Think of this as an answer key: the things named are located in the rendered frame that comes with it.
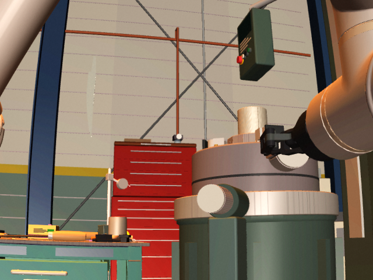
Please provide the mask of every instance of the workbench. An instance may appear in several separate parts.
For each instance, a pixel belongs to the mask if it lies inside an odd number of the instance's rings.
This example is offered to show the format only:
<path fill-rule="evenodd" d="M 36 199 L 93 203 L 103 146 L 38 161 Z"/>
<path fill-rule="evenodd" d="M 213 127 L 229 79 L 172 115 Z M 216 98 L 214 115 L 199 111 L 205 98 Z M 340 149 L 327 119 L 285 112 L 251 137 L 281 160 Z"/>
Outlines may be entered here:
<path fill-rule="evenodd" d="M 106 280 L 109 260 L 117 260 L 117 280 L 141 280 L 143 246 L 149 243 L 0 238 L 0 275 L 7 280 Z"/>

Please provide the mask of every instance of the red button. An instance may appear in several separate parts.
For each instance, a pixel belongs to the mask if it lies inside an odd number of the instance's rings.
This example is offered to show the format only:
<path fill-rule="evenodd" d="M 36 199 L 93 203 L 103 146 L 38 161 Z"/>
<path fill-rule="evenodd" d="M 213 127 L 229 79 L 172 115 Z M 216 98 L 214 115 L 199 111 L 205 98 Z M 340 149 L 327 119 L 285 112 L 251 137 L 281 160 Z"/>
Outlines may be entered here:
<path fill-rule="evenodd" d="M 243 62 L 243 60 L 244 60 L 244 59 L 242 58 L 242 56 L 239 55 L 239 56 L 237 57 L 237 63 L 238 63 L 238 64 L 241 64 L 241 63 Z"/>

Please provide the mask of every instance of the red tool chest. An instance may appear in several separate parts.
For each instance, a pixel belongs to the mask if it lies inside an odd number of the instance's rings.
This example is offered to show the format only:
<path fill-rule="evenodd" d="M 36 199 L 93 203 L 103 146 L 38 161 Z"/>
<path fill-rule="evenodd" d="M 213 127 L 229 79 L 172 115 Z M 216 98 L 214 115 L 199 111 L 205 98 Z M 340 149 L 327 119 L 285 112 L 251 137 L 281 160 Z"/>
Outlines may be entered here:
<path fill-rule="evenodd" d="M 171 244 L 179 241 L 174 200 L 192 195 L 195 152 L 195 144 L 115 142 L 114 178 L 130 187 L 114 183 L 111 215 L 126 216 L 130 235 L 150 243 L 142 250 L 142 278 L 171 279 Z"/>

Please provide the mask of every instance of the blue pillar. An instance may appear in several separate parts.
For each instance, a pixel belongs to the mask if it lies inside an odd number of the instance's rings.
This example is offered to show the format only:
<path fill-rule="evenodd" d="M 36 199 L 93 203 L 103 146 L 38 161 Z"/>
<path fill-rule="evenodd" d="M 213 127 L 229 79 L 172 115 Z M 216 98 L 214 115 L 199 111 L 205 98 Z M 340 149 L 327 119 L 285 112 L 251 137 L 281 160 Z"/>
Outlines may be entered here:
<path fill-rule="evenodd" d="M 314 47 L 317 87 L 318 91 L 321 92 L 333 82 L 322 2 L 321 0 L 307 0 L 307 4 L 309 22 L 311 24 L 312 45 Z M 339 212 L 342 212 L 342 184 L 339 160 L 330 160 L 324 162 L 324 164 L 325 177 L 330 178 L 332 192 L 338 195 Z"/>
<path fill-rule="evenodd" d="M 52 223 L 59 87 L 69 0 L 60 0 L 41 32 L 27 176 L 28 225 Z"/>

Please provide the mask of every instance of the drawer handle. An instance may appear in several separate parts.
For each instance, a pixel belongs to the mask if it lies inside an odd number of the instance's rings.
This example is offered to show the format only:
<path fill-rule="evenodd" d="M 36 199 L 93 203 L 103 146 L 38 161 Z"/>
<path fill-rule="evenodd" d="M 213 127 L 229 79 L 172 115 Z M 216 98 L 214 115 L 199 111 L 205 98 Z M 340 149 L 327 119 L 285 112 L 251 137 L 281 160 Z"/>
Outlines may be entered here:
<path fill-rule="evenodd" d="M 11 274 L 16 275 L 49 275 L 49 276 L 67 276 L 66 271 L 42 271 L 42 270 L 19 270 L 14 269 L 10 271 Z"/>

